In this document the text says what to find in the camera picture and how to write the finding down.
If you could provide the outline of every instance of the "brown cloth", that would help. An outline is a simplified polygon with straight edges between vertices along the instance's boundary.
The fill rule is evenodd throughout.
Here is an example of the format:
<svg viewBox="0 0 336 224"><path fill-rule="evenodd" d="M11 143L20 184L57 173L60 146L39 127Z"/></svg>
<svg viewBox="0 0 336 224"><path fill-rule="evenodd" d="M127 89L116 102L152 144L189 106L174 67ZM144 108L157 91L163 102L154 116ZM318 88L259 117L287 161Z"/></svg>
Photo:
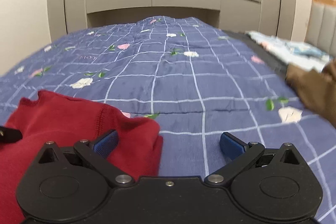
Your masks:
<svg viewBox="0 0 336 224"><path fill-rule="evenodd" d="M304 71L290 64L286 82L309 110L321 115L336 128L336 59L321 73Z"/></svg>

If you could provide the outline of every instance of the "bedding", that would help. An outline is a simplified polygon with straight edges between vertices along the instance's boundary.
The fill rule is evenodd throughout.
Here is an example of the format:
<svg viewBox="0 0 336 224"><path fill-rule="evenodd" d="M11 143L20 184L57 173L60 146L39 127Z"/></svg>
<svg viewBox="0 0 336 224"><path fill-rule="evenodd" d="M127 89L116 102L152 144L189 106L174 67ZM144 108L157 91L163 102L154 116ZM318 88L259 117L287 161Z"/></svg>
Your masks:
<svg viewBox="0 0 336 224"><path fill-rule="evenodd" d="M315 69L321 72L332 59L329 54L305 42L292 42L256 31L248 32L248 35L285 64L291 63L306 71Z"/></svg>
<svg viewBox="0 0 336 224"><path fill-rule="evenodd" d="M155 119L164 138L162 176L204 178L222 167L225 131L268 148L292 142L323 186L317 219L336 222L336 130L243 42L196 18L156 16L81 30L23 60L0 82L1 124L21 97L36 99L41 89ZM280 117L283 106L300 112L297 122Z"/></svg>

